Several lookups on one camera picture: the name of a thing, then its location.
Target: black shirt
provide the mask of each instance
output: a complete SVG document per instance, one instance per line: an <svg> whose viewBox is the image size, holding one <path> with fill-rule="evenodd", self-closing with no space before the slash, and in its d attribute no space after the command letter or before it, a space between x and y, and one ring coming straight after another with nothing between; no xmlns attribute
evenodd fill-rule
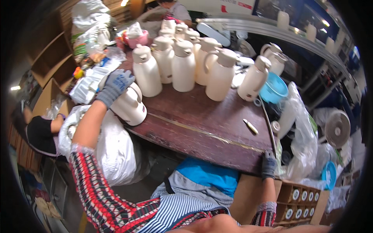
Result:
<svg viewBox="0 0 373 233"><path fill-rule="evenodd" d="M55 154L56 146L50 130L51 122L52 120L43 119L41 116L34 117L27 126L27 137L29 143L35 148Z"/></svg>

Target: red patterned sleeve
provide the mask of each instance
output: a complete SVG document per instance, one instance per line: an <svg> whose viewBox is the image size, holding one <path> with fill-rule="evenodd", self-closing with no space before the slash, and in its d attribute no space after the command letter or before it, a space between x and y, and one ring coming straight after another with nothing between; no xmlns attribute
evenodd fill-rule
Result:
<svg viewBox="0 0 373 233"><path fill-rule="evenodd" d="M260 204L251 224L261 227L272 227L276 218L276 207L277 203L272 201Z"/></svg>
<svg viewBox="0 0 373 233"><path fill-rule="evenodd" d="M72 145L71 171L88 220L100 232L135 232L156 214L160 199L132 203L110 188L92 148Z"/></svg>

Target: gray knit glove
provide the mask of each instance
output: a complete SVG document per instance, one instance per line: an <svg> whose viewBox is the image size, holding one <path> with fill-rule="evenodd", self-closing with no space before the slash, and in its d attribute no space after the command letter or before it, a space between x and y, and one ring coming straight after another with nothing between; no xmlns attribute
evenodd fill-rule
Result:
<svg viewBox="0 0 373 233"><path fill-rule="evenodd" d="M274 172L277 166L276 158L272 151L266 151L263 155L263 163L261 166L261 177L262 180L265 178L275 178Z"/></svg>
<svg viewBox="0 0 373 233"><path fill-rule="evenodd" d="M107 106L107 109L118 99L125 89L135 81L135 77L131 75L131 71L124 69L114 70L105 83L102 91L97 95L96 99L101 100Z"/></svg>

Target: blue plastic bowl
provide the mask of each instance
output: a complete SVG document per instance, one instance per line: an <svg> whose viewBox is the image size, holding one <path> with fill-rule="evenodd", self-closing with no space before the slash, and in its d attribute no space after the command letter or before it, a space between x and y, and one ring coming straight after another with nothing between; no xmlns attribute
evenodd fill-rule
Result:
<svg viewBox="0 0 373 233"><path fill-rule="evenodd" d="M332 161L328 161L325 165L323 172L321 173L321 179L326 180L328 179L327 173L330 173L330 182L327 182L325 189L332 190L335 186L335 182L337 181L337 169Z"/></svg>
<svg viewBox="0 0 373 233"><path fill-rule="evenodd" d="M288 86L276 74L270 72L268 79L262 89L259 91L260 97L267 103L277 104L282 98L289 94Z"/></svg>

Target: ceiling light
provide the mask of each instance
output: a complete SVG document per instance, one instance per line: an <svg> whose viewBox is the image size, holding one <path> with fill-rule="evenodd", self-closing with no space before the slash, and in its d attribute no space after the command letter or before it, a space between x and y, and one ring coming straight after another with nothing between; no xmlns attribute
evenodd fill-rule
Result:
<svg viewBox="0 0 373 233"><path fill-rule="evenodd" d="M126 6L128 3L128 0L123 0L122 3L120 4L120 6Z"/></svg>
<svg viewBox="0 0 373 233"><path fill-rule="evenodd" d="M20 86L14 86L14 87L10 88L11 91L16 91L16 90L19 90L19 89L21 89Z"/></svg>
<svg viewBox="0 0 373 233"><path fill-rule="evenodd" d="M327 27L330 26L330 24L329 24L325 19L323 19L322 22L323 22L323 24L325 24Z"/></svg>

